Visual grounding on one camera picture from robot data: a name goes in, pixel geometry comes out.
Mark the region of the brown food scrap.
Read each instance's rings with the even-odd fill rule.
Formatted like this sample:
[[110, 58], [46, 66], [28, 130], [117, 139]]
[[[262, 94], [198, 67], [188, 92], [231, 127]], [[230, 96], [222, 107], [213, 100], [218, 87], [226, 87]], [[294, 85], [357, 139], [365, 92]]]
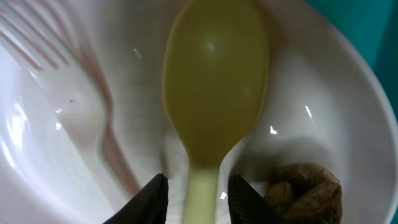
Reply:
[[290, 164], [271, 175], [264, 199], [287, 223], [340, 224], [340, 181], [316, 164]]

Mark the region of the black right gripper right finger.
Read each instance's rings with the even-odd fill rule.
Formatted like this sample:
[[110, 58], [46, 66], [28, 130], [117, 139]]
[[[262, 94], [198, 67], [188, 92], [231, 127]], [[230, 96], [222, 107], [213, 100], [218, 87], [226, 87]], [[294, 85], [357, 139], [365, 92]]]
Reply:
[[286, 224], [241, 176], [228, 179], [228, 207], [232, 224]]

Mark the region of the yellow plastic spoon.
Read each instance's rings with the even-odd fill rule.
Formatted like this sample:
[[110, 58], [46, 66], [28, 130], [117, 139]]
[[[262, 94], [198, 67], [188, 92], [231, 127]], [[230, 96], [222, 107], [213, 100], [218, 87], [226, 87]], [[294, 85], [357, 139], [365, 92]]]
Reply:
[[220, 165], [259, 117], [269, 46], [256, 1], [189, 1], [165, 50], [162, 97], [189, 158], [183, 223], [214, 223]]

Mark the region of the pink round plate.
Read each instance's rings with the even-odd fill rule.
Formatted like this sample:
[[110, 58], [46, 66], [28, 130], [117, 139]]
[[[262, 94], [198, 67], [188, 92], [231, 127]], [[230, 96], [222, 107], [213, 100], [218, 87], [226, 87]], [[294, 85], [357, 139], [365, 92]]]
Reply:
[[[167, 223], [180, 223], [188, 157], [160, 96], [166, 39], [182, 1], [32, 1], [101, 71], [112, 127], [140, 187], [169, 178]], [[312, 162], [343, 190], [343, 223], [389, 223], [397, 206], [397, 125], [357, 50], [303, 1], [265, 1], [282, 46], [259, 124], [221, 164], [216, 222], [229, 223], [227, 178], [259, 192], [277, 164]], [[1, 49], [1, 222], [103, 223], [114, 215], [30, 72]]]

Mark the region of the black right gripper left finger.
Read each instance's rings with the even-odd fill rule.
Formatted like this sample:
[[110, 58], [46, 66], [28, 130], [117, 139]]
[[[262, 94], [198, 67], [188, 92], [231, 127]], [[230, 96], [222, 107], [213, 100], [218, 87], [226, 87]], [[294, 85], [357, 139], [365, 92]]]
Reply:
[[168, 179], [157, 174], [104, 224], [165, 224], [168, 202]]

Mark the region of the pink plastic fork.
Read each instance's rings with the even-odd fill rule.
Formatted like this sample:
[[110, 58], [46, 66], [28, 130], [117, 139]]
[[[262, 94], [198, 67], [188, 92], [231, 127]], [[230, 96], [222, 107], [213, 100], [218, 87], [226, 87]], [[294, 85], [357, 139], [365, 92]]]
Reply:
[[1, 0], [1, 44], [30, 72], [114, 211], [140, 190], [114, 135], [101, 71], [27, 1]]

